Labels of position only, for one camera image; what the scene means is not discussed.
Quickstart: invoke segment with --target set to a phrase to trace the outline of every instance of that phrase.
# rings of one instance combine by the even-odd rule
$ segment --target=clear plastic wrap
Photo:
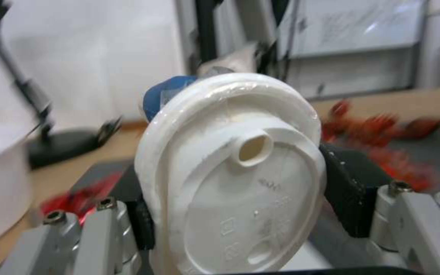
[[[229,73],[214,76],[175,92],[151,121],[139,143],[135,169],[155,224],[156,247],[151,252],[150,264],[156,275],[188,273],[189,267],[178,267],[171,254],[168,227],[168,200],[171,154],[184,141],[201,134],[222,129],[229,123],[256,118],[276,118],[303,133],[314,148],[320,142],[320,120],[314,109],[300,94],[287,84],[271,77],[251,73]],[[184,133],[193,129],[199,136]]]

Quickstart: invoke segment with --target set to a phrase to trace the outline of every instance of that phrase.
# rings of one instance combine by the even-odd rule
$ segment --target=lamp base
[[[30,139],[26,147],[30,167],[36,169],[77,157],[101,145],[96,130],[73,130],[49,134],[46,139]]]

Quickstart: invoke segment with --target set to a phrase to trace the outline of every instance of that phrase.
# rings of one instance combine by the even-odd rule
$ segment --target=white wall
[[[173,0],[17,0],[2,38],[57,128],[139,119],[143,93],[185,72]]]
[[[424,34],[417,87],[432,89],[438,86],[438,54],[440,52],[440,13],[429,15]]]

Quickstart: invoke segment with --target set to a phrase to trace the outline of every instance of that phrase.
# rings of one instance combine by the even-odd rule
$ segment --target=red object
[[[440,120],[419,118],[404,127],[397,125],[398,117],[384,114],[366,120],[347,116],[351,105],[347,100],[336,103],[329,112],[330,118],[322,124],[322,140],[334,142],[339,136],[347,136],[347,144],[367,151],[386,174],[406,181],[415,191],[422,191],[435,183],[433,170],[423,164],[412,163],[407,153],[385,147],[392,139],[422,139],[440,126]]]
[[[76,193],[66,192],[53,197],[40,204],[40,211],[44,216],[59,209],[71,212],[78,216],[79,223],[82,225],[87,215],[94,212],[95,205],[113,190],[121,176],[122,172],[117,172]]]

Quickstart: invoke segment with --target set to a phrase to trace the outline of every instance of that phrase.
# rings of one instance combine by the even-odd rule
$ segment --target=whiteboard
[[[294,1],[279,26],[286,53]],[[411,47],[419,41],[424,0],[299,0],[290,57]]]

